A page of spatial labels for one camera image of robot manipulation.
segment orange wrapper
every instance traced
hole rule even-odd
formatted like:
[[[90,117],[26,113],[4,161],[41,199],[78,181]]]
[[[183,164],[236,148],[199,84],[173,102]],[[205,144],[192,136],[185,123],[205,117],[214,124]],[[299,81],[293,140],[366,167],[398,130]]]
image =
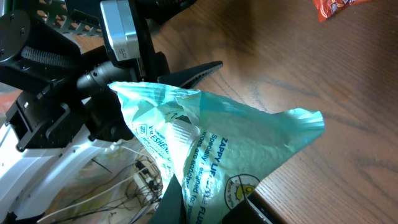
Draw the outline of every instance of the orange wrapper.
[[[331,17],[334,13],[344,9],[345,7],[370,0],[313,0],[315,7],[318,9],[319,21],[323,22]]]

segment plastic bag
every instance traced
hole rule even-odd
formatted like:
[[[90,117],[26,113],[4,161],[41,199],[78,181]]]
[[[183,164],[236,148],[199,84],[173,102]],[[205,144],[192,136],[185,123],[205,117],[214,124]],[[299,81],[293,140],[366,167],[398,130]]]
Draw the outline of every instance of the plastic bag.
[[[367,2],[370,0],[313,0],[315,7],[318,9],[318,18],[320,22],[325,21],[334,13],[353,4]]]
[[[218,223],[324,130],[319,111],[267,114],[223,96],[158,83],[109,87],[162,178],[177,176],[188,223]]]

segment white casing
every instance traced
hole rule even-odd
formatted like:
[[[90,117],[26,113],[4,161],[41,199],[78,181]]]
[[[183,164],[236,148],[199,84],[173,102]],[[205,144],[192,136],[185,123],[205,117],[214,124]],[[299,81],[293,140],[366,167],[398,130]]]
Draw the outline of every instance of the white casing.
[[[11,125],[0,129],[0,222],[8,212],[17,220],[41,215],[58,192],[98,153],[129,141],[89,141],[82,126],[65,148],[16,149],[18,138]]]

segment thin wire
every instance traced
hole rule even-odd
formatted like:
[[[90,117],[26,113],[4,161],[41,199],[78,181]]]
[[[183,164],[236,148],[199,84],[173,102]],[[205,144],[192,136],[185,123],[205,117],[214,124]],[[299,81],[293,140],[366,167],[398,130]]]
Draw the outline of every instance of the thin wire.
[[[132,176],[130,176],[130,177],[128,177],[128,178],[126,178],[126,179],[120,181],[119,183],[117,183],[117,184],[115,184],[113,187],[111,187],[110,189],[105,190],[104,192],[99,193],[98,195],[95,195],[95,196],[93,196],[93,197],[91,197],[91,198],[89,198],[89,199],[87,199],[87,200],[85,200],[85,201],[82,201],[82,202],[80,202],[80,203],[76,203],[76,204],[74,204],[74,205],[71,205],[71,206],[68,206],[68,207],[66,207],[66,208],[60,209],[60,210],[58,210],[58,211],[56,211],[56,212],[50,213],[50,214],[44,216],[43,218],[41,218],[40,220],[38,220],[37,222],[41,222],[41,221],[45,220],[46,218],[48,218],[48,217],[50,217],[50,216],[52,216],[52,215],[55,215],[55,214],[57,214],[57,213],[63,212],[63,211],[65,211],[65,210],[68,210],[69,208],[73,208],[73,207],[79,206],[79,205],[81,205],[81,204],[84,204],[84,203],[86,203],[86,202],[89,202],[90,200],[93,200],[94,198],[97,198],[97,197],[99,197],[99,196],[105,194],[106,192],[109,192],[110,190],[114,189],[115,187],[117,187],[117,186],[119,186],[119,185],[125,183],[125,182],[128,181],[129,179],[133,178],[134,175],[141,173],[141,172],[144,171],[146,168],[147,168],[147,167],[145,167],[145,168],[143,168],[143,169],[141,169],[141,170],[135,172]]]
[[[85,217],[85,216],[92,215],[92,214],[98,213],[98,212],[109,212],[109,211],[112,211],[112,210],[114,210],[114,209],[120,208],[121,205],[124,205],[126,202],[129,202],[129,201],[132,200],[132,199],[134,199],[134,198],[127,199],[127,200],[123,201],[122,203],[120,203],[119,205],[117,205],[117,206],[115,206],[115,207],[109,207],[109,208],[107,208],[107,209],[102,209],[102,210],[100,210],[101,208],[104,208],[104,205],[103,205],[102,207],[97,208],[96,210],[92,210],[92,211],[89,211],[89,212],[86,212],[86,213],[81,213],[81,214],[78,214],[78,215],[76,215],[76,216],[74,216],[74,217],[66,218],[66,219],[64,219],[64,220],[57,220],[57,221],[53,222],[52,224],[55,224],[55,223],[63,223],[63,222],[65,222],[65,221],[69,221],[69,220],[76,220],[76,219],[83,218],[83,217]]]
[[[126,167],[124,167],[123,169],[121,169],[114,177],[112,177],[111,180],[109,180],[109,181],[107,181],[107,182],[105,182],[105,183],[103,183],[103,184],[101,184],[101,185],[99,185],[99,186],[97,186],[97,187],[91,189],[89,192],[85,193],[84,195],[82,195],[82,196],[80,196],[80,197],[74,199],[72,202],[69,203],[69,205],[73,205],[77,200],[79,200],[79,199],[81,199],[81,198],[84,198],[84,197],[86,197],[87,195],[93,193],[96,189],[98,189],[98,188],[100,188],[100,187],[102,187],[102,186],[104,186],[104,185],[107,185],[107,184],[111,183],[111,182],[112,182],[119,174],[121,174],[124,170],[126,170],[128,167],[134,166],[134,165],[136,165],[136,164],[137,164],[137,162],[135,162],[135,163],[133,163],[133,164],[130,164],[130,165],[127,165]]]
[[[144,198],[146,198],[150,193],[152,193],[152,192],[148,192],[146,195],[144,195]],[[134,220],[134,219],[137,217],[137,215],[140,214],[140,212],[142,211],[142,209],[145,208],[145,206],[147,206],[148,203],[152,204],[152,201],[153,201],[153,199],[152,199],[151,201],[148,201],[144,206],[142,206],[141,201],[139,200],[139,197],[137,197],[137,199],[138,199],[138,201],[139,201],[139,203],[140,203],[141,208],[140,208],[140,210],[134,215],[134,217],[133,217],[131,220]]]
[[[148,207],[148,205],[141,206],[141,209],[133,216],[133,218],[130,220],[129,223],[131,223],[133,220],[135,220],[136,217],[138,216],[138,214],[140,214],[140,212],[143,211],[143,210],[145,211],[147,209],[147,207]]]
[[[147,205],[147,207],[146,207],[146,209],[135,219],[135,220],[131,220],[130,222],[129,222],[129,224],[133,224],[133,223],[135,223],[136,221],[138,221],[140,218],[142,218],[144,215],[146,215],[148,212],[149,212],[149,210],[150,210],[150,208],[151,208],[151,205]]]
[[[150,159],[153,163],[156,164],[155,160],[154,160],[151,156],[145,155],[144,153],[141,153],[141,152],[137,152],[137,151],[135,151],[135,150],[133,150],[133,149],[130,149],[129,147],[126,147],[126,146],[121,146],[121,147],[122,147],[123,149],[127,149],[127,150],[130,150],[130,151],[132,151],[132,152],[135,152],[135,153],[137,153],[137,154],[139,154],[139,155],[146,156],[148,159]]]

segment wood grain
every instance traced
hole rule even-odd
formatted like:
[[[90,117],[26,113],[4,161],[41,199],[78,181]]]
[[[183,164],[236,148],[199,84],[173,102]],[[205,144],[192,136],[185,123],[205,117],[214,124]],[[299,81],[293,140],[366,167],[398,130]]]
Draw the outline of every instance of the wood grain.
[[[320,24],[309,0],[199,0],[154,45],[171,71],[224,61],[201,90],[323,111],[325,134],[257,188],[286,222],[398,223],[398,1]]]

